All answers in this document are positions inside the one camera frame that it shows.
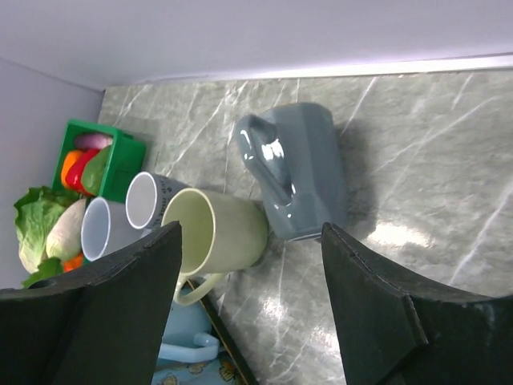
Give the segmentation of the white footed mug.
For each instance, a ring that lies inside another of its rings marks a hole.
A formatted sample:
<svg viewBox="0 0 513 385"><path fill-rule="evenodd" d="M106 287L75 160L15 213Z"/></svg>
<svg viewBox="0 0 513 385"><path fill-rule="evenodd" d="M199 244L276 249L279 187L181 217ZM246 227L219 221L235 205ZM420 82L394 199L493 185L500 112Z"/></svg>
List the white footed mug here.
<svg viewBox="0 0 513 385"><path fill-rule="evenodd" d="M83 218L84 257L96 261L139 240L142 232L130 225L124 204L96 197L87 206Z"/></svg>

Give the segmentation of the light blue hexagonal mug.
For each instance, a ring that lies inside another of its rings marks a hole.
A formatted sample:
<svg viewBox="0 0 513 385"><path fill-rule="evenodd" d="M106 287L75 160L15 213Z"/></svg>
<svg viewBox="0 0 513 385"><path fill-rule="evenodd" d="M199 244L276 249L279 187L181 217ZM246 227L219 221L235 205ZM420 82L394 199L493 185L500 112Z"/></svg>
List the light blue hexagonal mug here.
<svg viewBox="0 0 513 385"><path fill-rule="evenodd" d="M211 320L199 302L189 306L172 303L162 335L160 359L200 363L217 357L220 341L212 335Z"/></svg>

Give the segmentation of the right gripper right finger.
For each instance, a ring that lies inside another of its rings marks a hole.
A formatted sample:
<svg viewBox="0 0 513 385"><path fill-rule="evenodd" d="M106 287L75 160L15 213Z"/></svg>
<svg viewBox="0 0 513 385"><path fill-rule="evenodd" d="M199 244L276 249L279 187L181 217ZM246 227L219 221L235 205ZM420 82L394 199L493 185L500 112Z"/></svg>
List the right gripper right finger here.
<svg viewBox="0 0 513 385"><path fill-rule="evenodd" d="M329 223L321 252L347 383L511 383L511 296L416 274Z"/></svg>

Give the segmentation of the pale green mug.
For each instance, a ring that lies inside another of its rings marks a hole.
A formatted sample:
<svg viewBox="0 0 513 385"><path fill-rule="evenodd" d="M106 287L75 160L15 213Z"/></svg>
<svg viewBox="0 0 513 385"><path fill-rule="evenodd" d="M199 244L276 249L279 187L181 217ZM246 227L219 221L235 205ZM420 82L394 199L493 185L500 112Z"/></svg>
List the pale green mug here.
<svg viewBox="0 0 513 385"><path fill-rule="evenodd" d="M178 221L182 262L174 302L189 306L233 271L252 266L269 238L265 215L239 197L185 188L169 202L161 224Z"/></svg>

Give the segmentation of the dark grey mug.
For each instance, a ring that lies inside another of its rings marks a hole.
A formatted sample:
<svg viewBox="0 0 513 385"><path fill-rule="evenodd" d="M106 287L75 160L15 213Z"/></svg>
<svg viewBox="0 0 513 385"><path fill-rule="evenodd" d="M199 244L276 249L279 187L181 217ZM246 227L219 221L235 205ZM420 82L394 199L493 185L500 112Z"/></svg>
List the dark grey mug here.
<svg viewBox="0 0 513 385"><path fill-rule="evenodd" d="M348 193L330 110L318 103L273 107L243 116L235 134L279 238L314 239L324 223L346 225Z"/></svg>

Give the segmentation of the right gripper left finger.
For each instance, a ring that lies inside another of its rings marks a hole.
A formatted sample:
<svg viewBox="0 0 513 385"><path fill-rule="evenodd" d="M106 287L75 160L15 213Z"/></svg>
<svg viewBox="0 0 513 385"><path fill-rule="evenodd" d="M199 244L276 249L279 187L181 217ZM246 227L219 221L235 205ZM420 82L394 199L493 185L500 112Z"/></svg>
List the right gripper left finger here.
<svg viewBox="0 0 513 385"><path fill-rule="evenodd" d="M2 383L149 384L181 259L171 222L69 273L2 290Z"/></svg>

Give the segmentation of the blue mug tan rim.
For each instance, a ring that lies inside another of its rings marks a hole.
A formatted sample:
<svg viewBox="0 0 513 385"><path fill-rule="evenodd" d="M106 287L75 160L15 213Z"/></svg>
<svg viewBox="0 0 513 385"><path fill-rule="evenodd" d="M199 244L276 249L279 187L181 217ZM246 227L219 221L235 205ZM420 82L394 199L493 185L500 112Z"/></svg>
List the blue mug tan rim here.
<svg viewBox="0 0 513 385"><path fill-rule="evenodd" d="M151 384L244 384L227 355L201 363L169 363L156 368Z"/></svg>

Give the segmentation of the small slate grey mug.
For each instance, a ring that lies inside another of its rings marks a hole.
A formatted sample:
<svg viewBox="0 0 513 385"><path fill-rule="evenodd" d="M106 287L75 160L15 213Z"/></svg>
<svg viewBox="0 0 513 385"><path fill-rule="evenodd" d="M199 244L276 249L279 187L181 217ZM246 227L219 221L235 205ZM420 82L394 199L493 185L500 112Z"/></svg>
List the small slate grey mug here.
<svg viewBox="0 0 513 385"><path fill-rule="evenodd" d="M140 172L131 181L125 200L129 224L135 229L154 229L161 225L171 199L188 185L153 172Z"/></svg>

